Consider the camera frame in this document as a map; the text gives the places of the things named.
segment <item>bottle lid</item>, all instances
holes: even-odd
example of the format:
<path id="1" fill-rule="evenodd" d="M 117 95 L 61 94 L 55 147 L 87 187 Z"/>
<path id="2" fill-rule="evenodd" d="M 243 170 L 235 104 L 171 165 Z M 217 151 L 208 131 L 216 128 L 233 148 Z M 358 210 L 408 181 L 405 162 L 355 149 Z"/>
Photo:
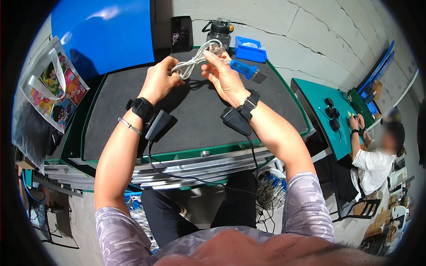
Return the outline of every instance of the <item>bottle lid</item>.
<path id="1" fill-rule="evenodd" d="M 230 34 L 234 31 L 234 26 L 231 24 L 230 20 L 218 18 L 217 20 L 213 21 L 211 31 L 222 34 Z"/>

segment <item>camouflage sleeve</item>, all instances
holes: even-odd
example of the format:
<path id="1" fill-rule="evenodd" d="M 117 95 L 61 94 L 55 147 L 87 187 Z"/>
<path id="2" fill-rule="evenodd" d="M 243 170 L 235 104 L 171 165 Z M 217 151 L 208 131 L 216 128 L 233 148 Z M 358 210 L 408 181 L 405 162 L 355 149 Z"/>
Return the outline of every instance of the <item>camouflage sleeve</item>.
<path id="1" fill-rule="evenodd" d="M 151 242 L 142 228 L 117 208 L 97 210 L 96 231 L 106 266 L 141 265 L 151 255 Z"/>
<path id="2" fill-rule="evenodd" d="M 333 223 L 314 173 L 302 172 L 290 179 L 281 233 L 315 236 L 335 242 Z"/>

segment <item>white bag handle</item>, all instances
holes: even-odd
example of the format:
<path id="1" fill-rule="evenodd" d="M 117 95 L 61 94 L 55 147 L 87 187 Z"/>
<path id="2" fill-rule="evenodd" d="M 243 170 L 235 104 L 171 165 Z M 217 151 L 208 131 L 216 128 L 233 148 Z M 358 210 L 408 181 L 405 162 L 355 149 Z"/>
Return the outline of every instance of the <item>white bag handle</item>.
<path id="1" fill-rule="evenodd" d="M 38 78 L 36 78 L 34 75 L 31 76 L 31 78 L 28 81 L 28 84 L 32 86 L 34 89 L 38 90 L 39 93 L 43 94 L 43 96 L 51 99 L 51 100 L 60 100 L 65 97 L 65 90 L 66 90 L 66 83 L 65 83 L 65 76 L 63 75 L 62 68 L 60 66 L 58 53 L 56 52 L 56 49 L 53 48 L 50 53 L 49 57 L 52 60 L 53 68 L 56 72 L 56 77 L 59 81 L 59 87 L 62 89 L 63 94 L 61 97 L 56 97 L 56 95 L 53 95 L 53 93 L 41 83 Z"/>

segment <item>black pants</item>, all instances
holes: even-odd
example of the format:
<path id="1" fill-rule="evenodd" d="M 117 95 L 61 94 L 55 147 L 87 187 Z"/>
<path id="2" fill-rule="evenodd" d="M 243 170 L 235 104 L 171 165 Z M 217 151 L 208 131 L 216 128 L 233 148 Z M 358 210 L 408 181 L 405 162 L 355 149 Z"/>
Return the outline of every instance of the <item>black pants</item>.
<path id="1" fill-rule="evenodd" d="M 256 192 L 257 181 L 250 171 L 230 175 L 226 187 Z M 218 226 L 250 226 L 256 228 L 256 196 L 225 188 L 225 199 L 216 213 L 211 228 Z M 198 231 L 183 218 L 178 204 L 157 190 L 144 190 L 141 202 L 151 232 L 160 248 L 185 235 Z"/>
<path id="2" fill-rule="evenodd" d="M 329 155 L 323 160 L 329 174 L 328 178 L 334 182 L 334 193 L 337 193 L 339 204 L 343 206 L 346 202 L 351 202 L 358 194 L 351 178 L 351 169 L 356 169 L 352 165 L 352 158 L 346 155 L 336 162 L 333 156 Z"/>

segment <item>gray camouflage shirt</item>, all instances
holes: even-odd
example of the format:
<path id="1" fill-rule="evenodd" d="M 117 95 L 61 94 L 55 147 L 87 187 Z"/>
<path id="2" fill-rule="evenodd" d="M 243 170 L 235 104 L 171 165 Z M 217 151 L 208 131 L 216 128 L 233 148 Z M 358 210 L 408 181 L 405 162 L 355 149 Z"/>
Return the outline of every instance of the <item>gray camouflage shirt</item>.
<path id="1" fill-rule="evenodd" d="M 190 256 L 203 242 L 224 229 L 238 230 L 259 243 L 273 236 L 272 233 L 248 226 L 222 226 L 200 230 L 176 239 L 151 255 L 150 240 L 131 217 L 113 207 L 103 207 L 96 212 L 96 230 L 107 266 L 153 265 L 160 258 L 170 254 Z M 335 241 L 331 218 L 315 174 L 302 172 L 290 179 L 281 233 L 315 236 L 330 242 Z"/>

